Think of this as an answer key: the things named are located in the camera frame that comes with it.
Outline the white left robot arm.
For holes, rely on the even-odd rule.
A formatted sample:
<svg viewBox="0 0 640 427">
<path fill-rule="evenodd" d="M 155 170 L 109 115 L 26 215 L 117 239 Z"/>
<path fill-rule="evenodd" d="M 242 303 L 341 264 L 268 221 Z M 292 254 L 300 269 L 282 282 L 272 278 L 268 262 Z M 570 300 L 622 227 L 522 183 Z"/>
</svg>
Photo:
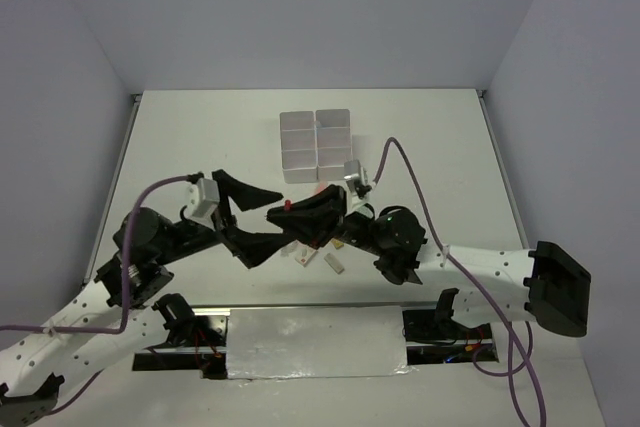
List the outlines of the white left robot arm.
<svg viewBox="0 0 640 427">
<path fill-rule="evenodd" d="M 110 365 L 139 350 L 212 342 L 180 294 L 161 291 L 168 265 L 223 245 L 253 268 L 289 243 L 284 234 L 238 228 L 231 208 L 259 209 L 282 194 L 223 170 L 170 177 L 147 187 L 113 240 L 117 251 L 65 307 L 40 326 L 12 326 L 25 338 L 1 352 L 1 423 L 30 426 L 64 410 Z"/>
</svg>

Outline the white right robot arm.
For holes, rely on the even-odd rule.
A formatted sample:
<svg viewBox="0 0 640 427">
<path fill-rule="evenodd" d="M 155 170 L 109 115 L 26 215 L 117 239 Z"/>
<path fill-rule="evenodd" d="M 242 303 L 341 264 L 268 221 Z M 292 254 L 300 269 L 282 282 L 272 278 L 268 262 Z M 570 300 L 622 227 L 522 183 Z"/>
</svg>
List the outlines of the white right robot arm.
<svg viewBox="0 0 640 427">
<path fill-rule="evenodd" d="M 556 243 L 502 251 L 438 247 L 408 208 L 376 212 L 337 185 L 271 208 L 266 218 L 309 247 L 336 239 L 372 254 L 394 285 L 431 288 L 438 296 L 435 327 L 446 338 L 502 320 L 536 322 L 564 337 L 587 333 L 591 275 Z"/>
</svg>

